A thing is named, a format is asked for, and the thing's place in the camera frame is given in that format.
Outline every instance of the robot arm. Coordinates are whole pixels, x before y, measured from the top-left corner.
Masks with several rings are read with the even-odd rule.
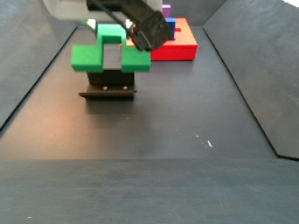
[[[117,22],[125,29],[139,51],[157,49],[171,37],[171,28],[159,10],[143,0],[44,0],[49,13],[60,19],[93,18],[100,22]],[[148,0],[153,5],[160,0]],[[123,25],[124,14],[135,23],[129,31]]]

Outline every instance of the blue block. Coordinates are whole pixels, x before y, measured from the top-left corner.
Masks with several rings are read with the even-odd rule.
[[[167,24],[169,25],[171,30],[172,30],[172,36],[171,36],[169,40],[175,40],[175,38],[173,38],[173,34],[175,34],[175,17],[168,17],[164,20],[165,20]]]

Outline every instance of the red block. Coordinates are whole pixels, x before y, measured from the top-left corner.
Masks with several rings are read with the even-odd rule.
[[[195,60],[197,43],[185,18],[175,20],[175,40],[168,40],[163,46],[151,51],[152,60]]]

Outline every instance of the dark gray surface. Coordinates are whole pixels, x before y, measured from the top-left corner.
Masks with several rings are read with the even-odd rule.
[[[135,76],[132,101],[85,101],[70,45],[94,37],[76,30],[1,133],[0,158],[273,158],[203,29],[193,33],[196,60],[153,62],[151,73]],[[118,51],[106,57],[106,66],[118,66]]]
[[[0,162],[10,223],[296,224],[299,164],[243,159]]]
[[[172,16],[187,18],[191,25],[203,25],[227,0],[163,0],[172,6]]]
[[[38,0],[0,0],[0,128],[76,25],[56,21]]]
[[[299,10],[228,0],[204,29],[279,155],[299,158]]]

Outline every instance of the gray wall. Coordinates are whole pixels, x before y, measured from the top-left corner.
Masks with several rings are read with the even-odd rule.
[[[189,25],[203,25],[227,0],[163,0],[172,6],[172,16],[187,18]]]
[[[50,18],[41,0],[0,0],[0,128],[76,25]]]
[[[279,155],[299,158],[299,9],[228,0],[204,24]]]

